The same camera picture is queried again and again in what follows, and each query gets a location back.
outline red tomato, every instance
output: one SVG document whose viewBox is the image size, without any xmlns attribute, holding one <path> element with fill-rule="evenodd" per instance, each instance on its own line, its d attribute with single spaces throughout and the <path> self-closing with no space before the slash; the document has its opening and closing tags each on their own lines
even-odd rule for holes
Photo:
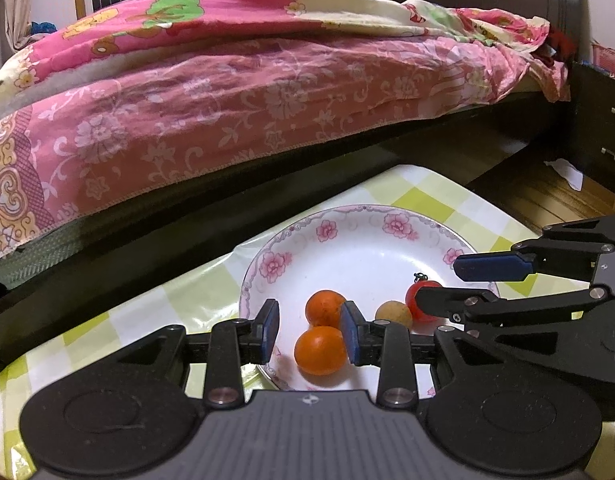
<svg viewBox="0 0 615 480">
<path fill-rule="evenodd" d="M 412 313 L 412 319 L 419 322 L 427 322 L 427 321 L 435 321 L 439 319 L 434 316 L 428 316 L 425 314 L 419 306 L 416 304 L 416 293 L 422 286 L 443 286 L 439 282 L 433 282 L 431 280 L 421 280 L 419 282 L 415 282 L 414 285 L 411 285 L 408 288 L 407 293 L 405 295 L 405 304 L 410 309 Z"/>
</svg>

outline wooden floor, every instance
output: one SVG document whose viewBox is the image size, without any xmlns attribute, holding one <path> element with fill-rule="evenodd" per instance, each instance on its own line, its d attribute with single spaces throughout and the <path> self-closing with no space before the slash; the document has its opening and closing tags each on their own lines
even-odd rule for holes
<svg viewBox="0 0 615 480">
<path fill-rule="evenodd" d="M 575 191 L 544 160 L 536 154 L 510 159 L 504 170 L 468 187 L 537 233 L 546 225 L 615 213 L 615 194 L 587 177 Z"/>
</svg>

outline bed frame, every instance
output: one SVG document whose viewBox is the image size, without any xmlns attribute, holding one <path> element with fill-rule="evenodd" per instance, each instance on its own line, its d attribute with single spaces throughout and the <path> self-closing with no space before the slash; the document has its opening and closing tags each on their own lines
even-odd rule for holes
<svg viewBox="0 0 615 480">
<path fill-rule="evenodd" d="M 579 42 L 580 0 L 430 1 L 543 16 Z M 206 180 L 194 192 L 0 297 L 0 371 L 41 343 L 397 164 L 427 166 L 468 185 L 500 160 L 466 170 L 466 142 L 483 152 L 527 145 L 558 136 L 564 114 L 563 104 L 549 104 L 537 92 L 513 94 L 491 107 L 384 126 L 200 177 Z M 450 168 L 439 161 L 452 156 Z"/>
</svg>

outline nightstand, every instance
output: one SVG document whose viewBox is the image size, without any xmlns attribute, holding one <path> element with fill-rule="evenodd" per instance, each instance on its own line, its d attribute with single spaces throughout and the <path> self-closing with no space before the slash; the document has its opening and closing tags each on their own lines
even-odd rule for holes
<svg viewBox="0 0 615 480">
<path fill-rule="evenodd" d="M 615 193 L 615 80 L 575 64 L 571 83 L 569 160 Z"/>
</svg>

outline table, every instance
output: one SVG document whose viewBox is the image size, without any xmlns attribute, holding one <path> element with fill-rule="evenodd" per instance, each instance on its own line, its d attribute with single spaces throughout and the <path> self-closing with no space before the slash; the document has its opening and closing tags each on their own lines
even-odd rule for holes
<svg viewBox="0 0 615 480">
<path fill-rule="evenodd" d="M 18 431 L 26 400 L 47 384 L 168 324 L 209 332 L 236 317 L 240 285 L 250 261 L 283 227 L 335 206 L 382 204 L 403 207 L 454 229 L 476 251 L 507 251 L 535 237 L 521 223 L 467 189 L 418 166 L 397 166 L 237 246 L 230 254 L 157 286 L 29 351 L 0 374 L 0 473 L 25 479 L 34 471 Z M 523 298 L 586 288 L 586 283 L 532 275 L 522 283 L 499 283 L 505 298 Z M 246 396 L 271 388 L 254 365 L 242 369 Z M 204 365 L 192 365 L 186 393 L 201 397 Z M 604 424 L 601 444 L 588 471 L 598 480 L 615 478 L 615 424 Z"/>
</svg>

